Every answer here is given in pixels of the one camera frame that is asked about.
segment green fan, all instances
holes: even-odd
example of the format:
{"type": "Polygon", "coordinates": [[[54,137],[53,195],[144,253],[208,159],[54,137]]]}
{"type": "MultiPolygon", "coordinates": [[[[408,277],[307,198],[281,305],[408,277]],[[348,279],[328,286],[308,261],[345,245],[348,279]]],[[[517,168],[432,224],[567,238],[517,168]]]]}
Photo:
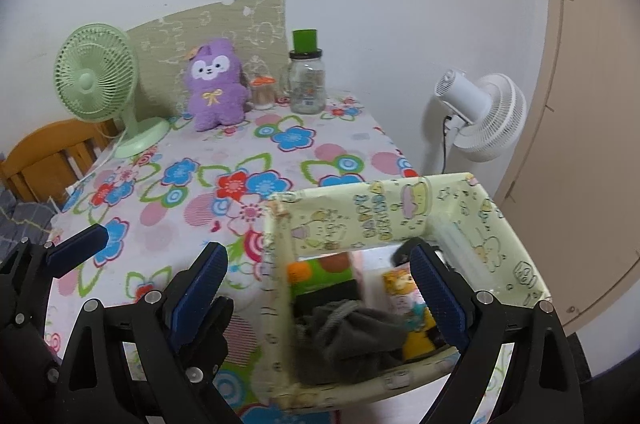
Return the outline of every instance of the green fan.
{"type": "Polygon", "coordinates": [[[56,58],[53,85],[75,117],[100,123],[117,115],[126,130],[116,157],[131,157],[153,146],[169,131],[160,117],[138,122],[133,93],[138,61],[129,36],[107,24],[89,24],[66,39],[56,58]]]}

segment plush toy face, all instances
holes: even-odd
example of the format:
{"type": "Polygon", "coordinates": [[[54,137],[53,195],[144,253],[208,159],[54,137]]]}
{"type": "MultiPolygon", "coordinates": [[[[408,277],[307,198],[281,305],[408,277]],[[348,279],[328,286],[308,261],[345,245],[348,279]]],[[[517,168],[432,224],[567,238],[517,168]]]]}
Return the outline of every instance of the plush toy face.
{"type": "Polygon", "coordinates": [[[217,38],[200,47],[185,76],[191,90],[206,90],[225,83],[238,83],[239,79],[240,60],[226,38],[217,38]]]}

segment black cable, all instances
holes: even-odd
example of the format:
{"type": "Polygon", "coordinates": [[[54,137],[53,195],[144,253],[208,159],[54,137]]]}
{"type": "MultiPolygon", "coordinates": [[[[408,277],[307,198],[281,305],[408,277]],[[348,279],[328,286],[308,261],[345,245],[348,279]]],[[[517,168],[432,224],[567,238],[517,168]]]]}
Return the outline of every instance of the black cable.
{"type": "Polygon", "coordinates": [[[447,168],[447,128],[446,123],[450,121],[452,117],[450,115],[445,115],[442,120],[442,171],[440,174],[442,175],[447,168]]]}

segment table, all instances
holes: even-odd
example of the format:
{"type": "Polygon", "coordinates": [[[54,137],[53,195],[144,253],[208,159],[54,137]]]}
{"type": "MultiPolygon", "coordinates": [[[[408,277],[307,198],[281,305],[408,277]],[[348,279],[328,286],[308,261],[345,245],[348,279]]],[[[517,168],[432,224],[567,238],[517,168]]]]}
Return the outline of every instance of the table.
{"type": "MultiPolygon", "coordinates": [[[[100,163],[53,219],[55,244],[93,223],[106,227],[109,240],[54,280],[47,343],[62,357],[85,301],[134,303],[164,289],[207,242],[217,241],[229,257],[219,294],[236,304],[225,332],[229,354],[215,379],[220,393],[249,424],[338,422],[337,412],[283,416],[265,396],[258,317],[264,200],[273,192],[417,173],[348,93],[331,93],[320,115],[293,115],[276,105],[206,132],[194,131],[189,114],[170,124],[166,137],[142,154],[100,163]]],[[[135,350],[127,355],[142,375],[135,350]]]]}

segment fan base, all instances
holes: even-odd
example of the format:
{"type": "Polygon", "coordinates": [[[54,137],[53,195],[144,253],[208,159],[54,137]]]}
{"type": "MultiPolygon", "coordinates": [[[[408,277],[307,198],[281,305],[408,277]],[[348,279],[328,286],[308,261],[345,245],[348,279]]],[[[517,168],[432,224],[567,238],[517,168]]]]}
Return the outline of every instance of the fan base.
{"type": "Polygon", "coordinates": [[[160,141],[170,128],[169,122],[162,117],[150,117],[140,121],[138,133],[133,137],[125,136],[125,139],[116,148],[116,158],[125,159],[145,151],[160,141]]]}

